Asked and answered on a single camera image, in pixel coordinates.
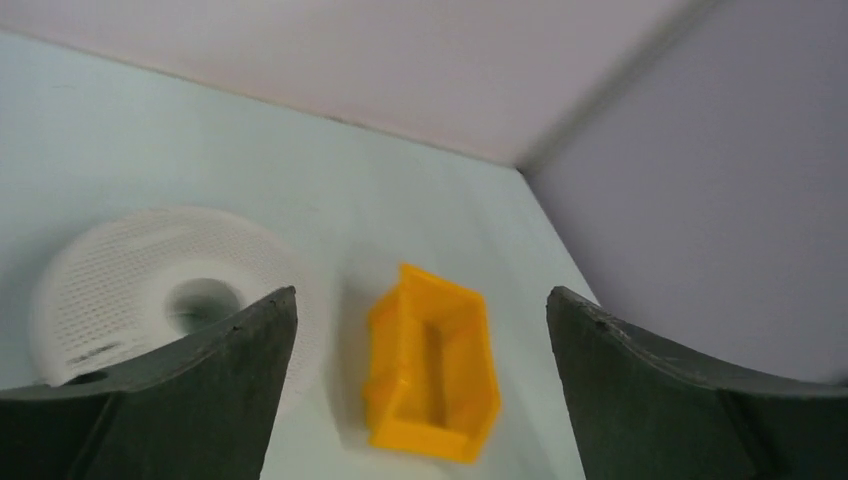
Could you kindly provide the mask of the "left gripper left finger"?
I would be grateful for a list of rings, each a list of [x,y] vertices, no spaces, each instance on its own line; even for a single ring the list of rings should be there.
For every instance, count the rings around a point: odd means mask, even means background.
[[[298,327],[280,288],[137,358],[1,394],[5,479],[256,479]]]

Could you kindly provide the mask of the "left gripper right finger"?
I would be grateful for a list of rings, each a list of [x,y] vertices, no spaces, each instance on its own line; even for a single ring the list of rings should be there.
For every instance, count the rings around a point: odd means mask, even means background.
[[[589,479],[843,479],[847,390],[744,368],[555,287],[546,319]]]

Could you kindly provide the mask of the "white perforated cable spool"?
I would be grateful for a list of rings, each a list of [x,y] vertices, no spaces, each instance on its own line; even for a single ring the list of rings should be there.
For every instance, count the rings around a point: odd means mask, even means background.
[[[298,326],[280,399],[294,407],[319,376],[329,315],[301,257],[274,233],[210,208],[142,210],[77,237],[33,296],[31,351],[58,386],[222,322],[294,287]]]

